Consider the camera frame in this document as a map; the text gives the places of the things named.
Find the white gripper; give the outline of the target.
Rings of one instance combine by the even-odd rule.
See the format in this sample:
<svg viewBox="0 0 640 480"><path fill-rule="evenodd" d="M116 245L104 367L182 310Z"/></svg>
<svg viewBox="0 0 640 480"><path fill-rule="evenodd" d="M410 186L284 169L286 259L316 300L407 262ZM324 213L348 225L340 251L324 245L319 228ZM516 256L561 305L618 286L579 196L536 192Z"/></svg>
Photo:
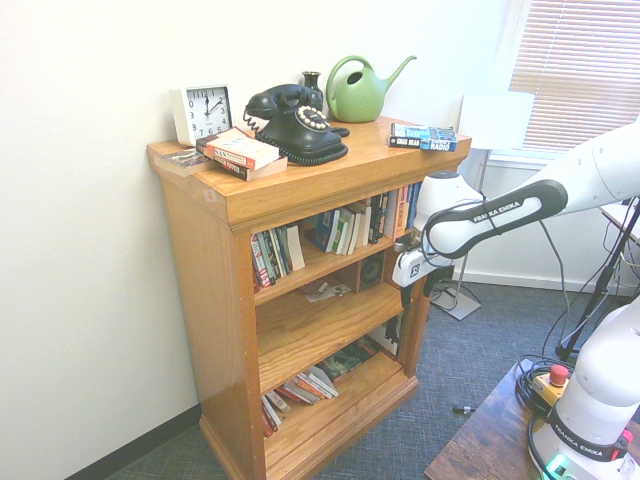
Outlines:
<svg viewBox="0 0 640 480"><path fill-rule="evenodd" d="M429 298L434 286L438 283L437 275L433 271L440 268L447 268L453 263L453 260L439 254L424 254L420 249L401 253L394 265L392 281L402 287L400 290L402 308L408 309L411 305L413 300L413 283L432 272L426 277L423 285L423 295Z"/></svg>

